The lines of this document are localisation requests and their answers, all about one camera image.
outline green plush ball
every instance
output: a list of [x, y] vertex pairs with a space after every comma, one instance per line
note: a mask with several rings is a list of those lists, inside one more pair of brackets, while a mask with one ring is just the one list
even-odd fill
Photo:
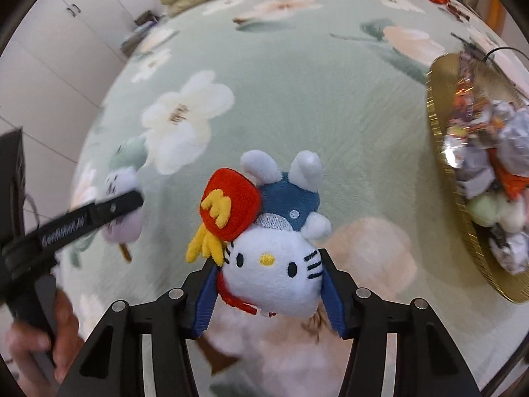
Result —
[[482, 227], [491, 227], [498, 222], [498, 201], [493, 193], [483, 193], [467, 203], [472, 220]]
[[123, 167], [134, 167], [136, 171], [145, 165], [147, 161], [147, 147], [145, 138], [134, 137], [128, 139], [116, 151], [108, 163], [110, 171], [121, 169]]

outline blue gripper pad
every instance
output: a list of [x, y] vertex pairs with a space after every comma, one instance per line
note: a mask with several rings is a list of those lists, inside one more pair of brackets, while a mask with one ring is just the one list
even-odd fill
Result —
[[332, 281], [325, 264], [323, 265], [321, 296], [332, 329], [343, 338], [346, 331], [345, 309], [343, 307], [342, 299], [338, 294], [338, 290], [334, 286], [334, 282]]
[[195, 311], [195, 322], [193, 323], [193, 331], [198, 337], [210, 325], [211, 315], [213, 314], [213, 308], [217, 301], [217, 273], [219, 269], [213, 267], [210, 274], [207, 276], [202, 291], [197, 299], [196, 311]]

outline white plush ball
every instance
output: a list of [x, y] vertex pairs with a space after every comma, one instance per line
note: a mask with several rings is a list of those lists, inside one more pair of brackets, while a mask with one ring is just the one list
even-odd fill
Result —
[[266, 312], [310, 318], [322, 287], [319, 251], [297, 231], [252, 225], [224, 251], [222, 274], [234, 296]]

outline silver bolt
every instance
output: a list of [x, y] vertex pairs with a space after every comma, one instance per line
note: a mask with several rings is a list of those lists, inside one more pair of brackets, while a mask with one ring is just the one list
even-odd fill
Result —
[[360, 298], [369, 298], [371, 297], [371, 291], [369, 291], [367, 288], [358, 288], [356, 290], [356, 295]]
[[113, 310], [114, 312], [121, 312], [123, 309], [125, 309], [125, 307], [126, 307], [125, 302], [119, 300], [119, 301], [115, 302], [115, 303], [112, 305], [112, 310]]
[[417, 309], [425, 310], [428, 308], [428, 302], [424, 298], [416, 298], [413, 304]]
[[178, 300], [182, 296], [183, 291], [180, 288], [173, 288], [171, 291], [169, 291], [169, 298], [172, 298], [173, 300]]

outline gold tray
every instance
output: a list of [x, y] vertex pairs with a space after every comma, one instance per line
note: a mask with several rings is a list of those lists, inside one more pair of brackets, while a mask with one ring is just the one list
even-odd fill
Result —
[[[472, 64], [475, 86], [483, 90], [489, 99], [514, 102], [517, 108], [525, 105], [516, 89], [501, 74], [481, 61], [473, 60]], [[487, 232], [472, 223], [465, 208], [465, 198], [458, 191], [454, 170], [445, 163], [442, 155], [443, 137], [452, 115], [458, 77], [458, 54], [437, 58], [428, 73], [427, 107], [437, 158], [456, 201], [461, 235], [479, 271], [506, 299], [513, 303], [523, 303], [529, 300], [529, 270], [513, 276], [498, 264], [490, 250]]]

